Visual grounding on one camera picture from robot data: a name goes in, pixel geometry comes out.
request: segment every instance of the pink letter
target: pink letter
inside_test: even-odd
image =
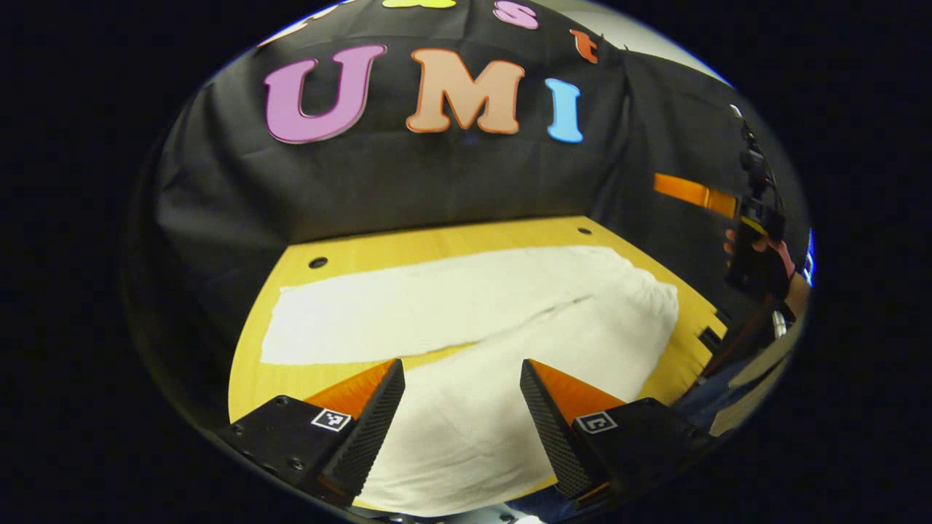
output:
[[[537,29],[537,15],[530,7],[519,6],[515,2],[496,2],[495,16],[525,29]]]
[[[361,46],[334,55],[334,62],[343,64],[336,104],[329,112],[315,117],[301,111],[301,92],[305,76],[317,66],[316,60],[295,62],[267,76],[268,131],[286,144],[307,144],[333,138],[351,128],[365,109],[372,62],[387,50],[385,46]]]

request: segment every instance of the hand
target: hand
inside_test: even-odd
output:
[[[725,237],[728,239],[724,243],[725,253],[729,255],[734,255],[734,229],[726,229]],[[783,259],[783,265],[787,269],[787,278],[792,279],[793,273],[796,271],[796,265],[793,264],[792,259],[789,257],[789,251],[787,250],[787,243],[784,241],[777,242],[770,237],[760,237],[754,243],[751,244],[751,247],[754,248],[754,251],[758,253],[763,253],[768,247],[775,250],[780,254],[780,258]]]

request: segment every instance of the wooden table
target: wooden table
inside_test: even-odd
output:
[[[590,234],[580,232],[580,228]],[[307,398],[343,379],[378,364],[273,365],[259,362],[262,341],[279,299],[279,290],[341,275],[430,262],[451,256],[524,247],[597,245],[614,249],[640,269],[649,271],[662,283],[678,289],[679,317],[657,368],[641,389],[638,398],[653,397],[667,405],[680,398],[711,353],[699,335],[711,327],[719,337],[725,325],[715,316],[715,307],[669,269],[634,245],[584,216],[519,220],[451,228],[418,229],[385,234],[360,235],[330,241],[317,241],[289,247],[269,274],[259,292],[240,335],[229,382],[229,417],[236,421],[268,401],[286,394]],[[326,257],[317,269],[308,263]],[[409,371],[457,352],[469,344],[438,352],[403,358]],[[555,478],[535,490],[555,483]]]

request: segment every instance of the white towel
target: white towel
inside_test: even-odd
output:
[[[406,372],[402,402],[358,500],[439,517],[512,500],[551,477],[521,394],[522,361],[538,360],[634,401],[677,321],[676,287],[647,271],[628,263],[601,283],[587,298],[554,304]]]
[[[608,247],[544,247],[283,287],[261,362],[375,362],[475,342],[591,295],[631,268]]]

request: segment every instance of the white cloth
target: white cloth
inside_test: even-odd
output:
[[[402,402],[358,500],[439,517],[512,500],[552,476],[521,394],[522,361],[634,401],[677,321],[676,287],[647,271],[629,265],[603,283],[588,298],[406,372]]]
[[[631,264],[599,246],[510,249],[283,287],[264,364],[375,362],[475,342],[594,293]]]

